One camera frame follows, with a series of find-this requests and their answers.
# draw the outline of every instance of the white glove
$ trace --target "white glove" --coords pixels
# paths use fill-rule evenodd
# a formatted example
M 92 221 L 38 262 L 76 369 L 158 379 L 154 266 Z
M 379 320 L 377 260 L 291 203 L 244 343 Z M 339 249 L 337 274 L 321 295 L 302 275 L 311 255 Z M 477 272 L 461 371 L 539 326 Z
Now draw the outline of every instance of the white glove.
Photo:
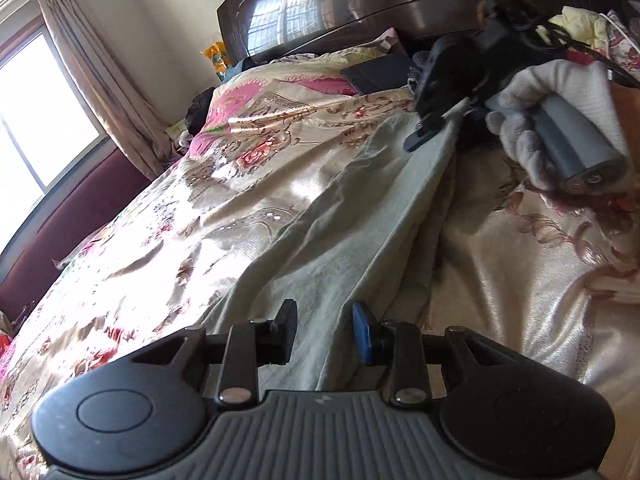
M 625 177 L 598 193 L 631 190 L 635 179 L 634 165 L 618 122 L 604 65 L 593 63 L 584 67 L 559 59 L 529 67 L 515 75 L 500 93 L 498 102 L 505 108 L 525 110 L 552 92 L 587 117 L 626 159 L 628 172 Z M 534 186 L 543 190 L 558 187 L 553 164 L 545 153 L 542 140 L 524 115 L 505 119 L 498 112 L 491 112 L 486 117 L 486 124 L 491 133 L 500 136 L 507 156 L 527 171 Z

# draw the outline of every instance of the floral bedspread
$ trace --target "floral bedspread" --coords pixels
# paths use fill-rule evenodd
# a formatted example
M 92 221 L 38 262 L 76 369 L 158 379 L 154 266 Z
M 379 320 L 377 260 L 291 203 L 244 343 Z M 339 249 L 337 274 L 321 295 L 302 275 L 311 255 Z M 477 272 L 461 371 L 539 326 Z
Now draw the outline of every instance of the floral bedspread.
M 46 472 L 30 433 L 51 388 L 198 322 L 322 192 L 405 90 L 328 95 L 274 80 L 75 257 L 0 358 L 0 478 Z

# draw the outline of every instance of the gray cloth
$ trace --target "gray cloth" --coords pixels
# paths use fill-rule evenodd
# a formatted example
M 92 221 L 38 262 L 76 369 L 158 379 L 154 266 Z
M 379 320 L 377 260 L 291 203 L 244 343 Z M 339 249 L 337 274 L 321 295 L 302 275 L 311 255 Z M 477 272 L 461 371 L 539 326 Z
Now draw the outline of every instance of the gray cloth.
M 85 0 L 38 0 L 66 69 L 111 139 L 149 180 L 175 153 L 169 125 L 133 87 L 95 30 Z
M 403 114 L 382 123 L 352 163 L 210 309 L 203 320 L 207 331 L 224 332 L 236 322 L 273 317 L 287 298 L 298 303 L 291 362 L 260 369 L 263 392 L 374 385 L 374 375 L 361 370 L 356 376 L 351 305 L 366 301 L 379 319 L 410 322 L 425 309 L 465 106 L 452 110 L 444 130 L 412 154 L 402 142 L 417 117 Z M 412 258 L 414 251 L 420 259 Z M 401 284 L 403 296 L 396 298 Z

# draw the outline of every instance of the curtain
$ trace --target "curtain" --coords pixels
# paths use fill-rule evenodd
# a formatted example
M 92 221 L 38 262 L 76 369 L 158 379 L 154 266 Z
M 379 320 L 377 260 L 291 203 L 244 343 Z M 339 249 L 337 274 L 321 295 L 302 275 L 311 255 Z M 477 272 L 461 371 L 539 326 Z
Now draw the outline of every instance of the curtain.
M 174 152 L 165 132 L 168 123 L 107 51 L 86 0 L 38 3 L 60 57 L 96 117 L 131 163 L 154 180 Z

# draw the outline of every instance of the window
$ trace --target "window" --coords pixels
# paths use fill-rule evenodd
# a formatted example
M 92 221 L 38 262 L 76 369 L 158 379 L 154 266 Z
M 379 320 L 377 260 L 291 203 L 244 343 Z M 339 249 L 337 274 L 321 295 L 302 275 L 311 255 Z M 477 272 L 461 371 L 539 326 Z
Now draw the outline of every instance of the window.
M 0 251 L 103 136 L 37 18 L 0 50 Z

